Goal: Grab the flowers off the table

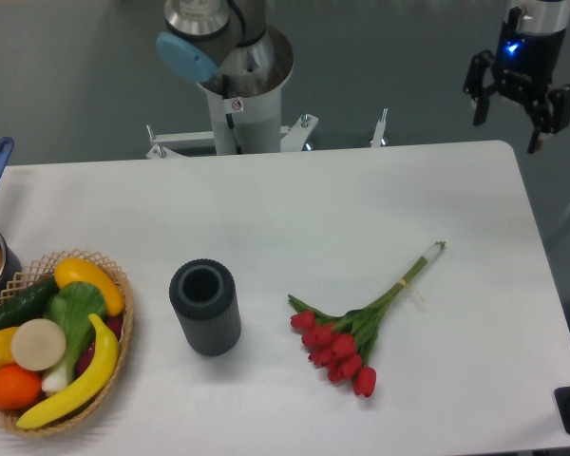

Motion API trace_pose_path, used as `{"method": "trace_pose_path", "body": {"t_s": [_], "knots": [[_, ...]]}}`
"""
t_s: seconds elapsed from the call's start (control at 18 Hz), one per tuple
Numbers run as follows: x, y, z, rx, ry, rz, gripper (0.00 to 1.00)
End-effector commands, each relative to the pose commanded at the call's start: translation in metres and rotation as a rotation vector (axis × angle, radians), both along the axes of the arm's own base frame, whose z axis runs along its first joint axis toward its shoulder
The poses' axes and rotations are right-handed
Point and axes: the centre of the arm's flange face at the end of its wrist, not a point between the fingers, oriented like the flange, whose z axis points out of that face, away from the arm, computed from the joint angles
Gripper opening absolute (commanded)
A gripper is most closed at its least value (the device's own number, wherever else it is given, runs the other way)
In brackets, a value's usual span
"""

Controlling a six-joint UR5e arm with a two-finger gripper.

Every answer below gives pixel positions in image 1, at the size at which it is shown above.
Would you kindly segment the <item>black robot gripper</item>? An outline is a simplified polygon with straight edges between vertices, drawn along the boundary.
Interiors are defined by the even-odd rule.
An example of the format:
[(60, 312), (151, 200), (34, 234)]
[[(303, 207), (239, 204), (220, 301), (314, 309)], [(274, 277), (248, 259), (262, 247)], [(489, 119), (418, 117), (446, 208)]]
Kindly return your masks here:
[[(570, 124), (570, 85), (550, 86), (566, 32), (565, 8), (510, 8), (503, 19), (495, 57), (483, 50), (471, 57), (463, 92), (474, 103), (472, 124), (487, 118), (497, 91), (517, 104), (533, 104), (528, 154)], [(495, 84), (484, 86), (492, 67)]]

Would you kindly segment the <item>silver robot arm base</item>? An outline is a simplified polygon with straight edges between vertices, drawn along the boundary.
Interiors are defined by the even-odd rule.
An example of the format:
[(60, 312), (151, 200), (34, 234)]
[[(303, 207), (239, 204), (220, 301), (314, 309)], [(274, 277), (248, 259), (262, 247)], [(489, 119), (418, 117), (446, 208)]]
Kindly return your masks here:
[(167, 1), (156, 49), (182, 78), (223, 98), (255, 97), (284, 85), (291, 43), (266, 22), (265, 1)]

